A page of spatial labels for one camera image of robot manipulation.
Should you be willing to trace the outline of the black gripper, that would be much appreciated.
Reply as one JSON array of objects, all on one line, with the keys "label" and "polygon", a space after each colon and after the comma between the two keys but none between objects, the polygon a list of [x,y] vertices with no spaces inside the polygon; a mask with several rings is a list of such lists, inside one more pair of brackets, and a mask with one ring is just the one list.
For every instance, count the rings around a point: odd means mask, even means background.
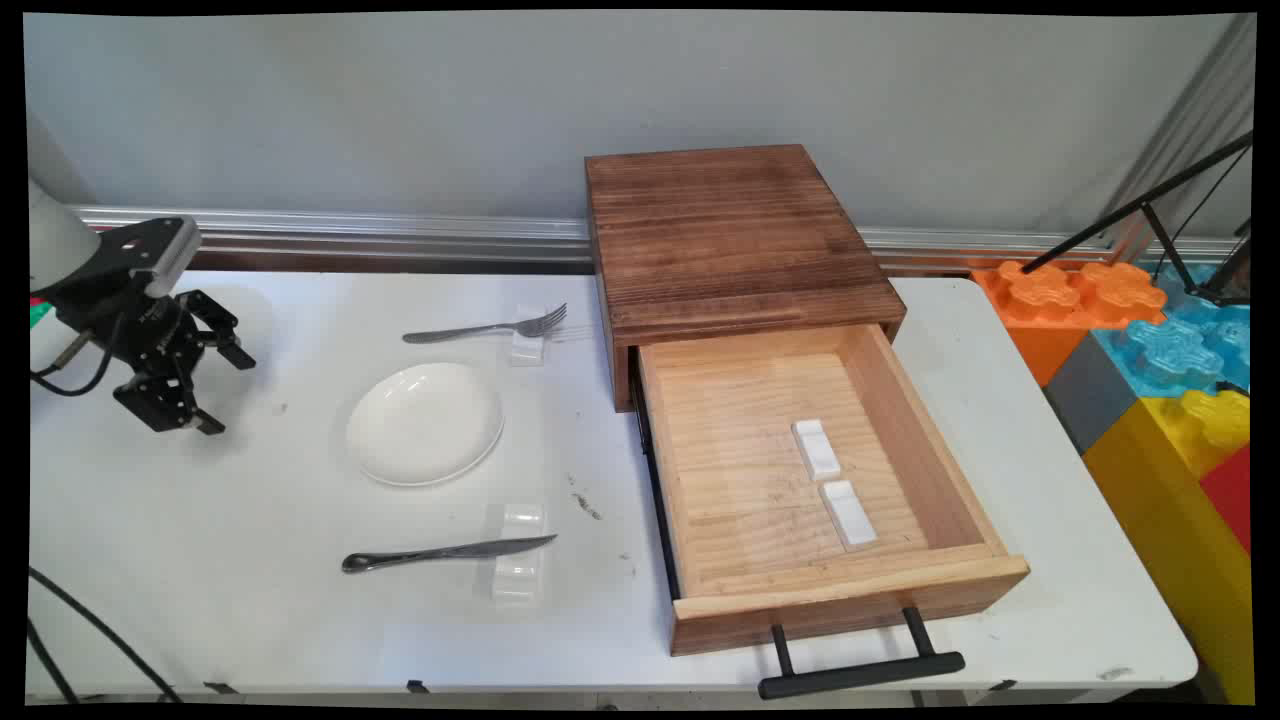
[{"label": "black gripper", "polygon": [[[55,316],[73,331],[88,332],[90,341],[110,350],[115,360],[138,375],[116,387],[111,396],[155,432],[196,429],[219,436],[227,427],[204,411],[195,398],[192,374],[214,348],[234,369],[256,368],[236,333],[238,318],[200,290],[131,301],[55,299]],[[202,323],[201,331],[197,323]]]}]

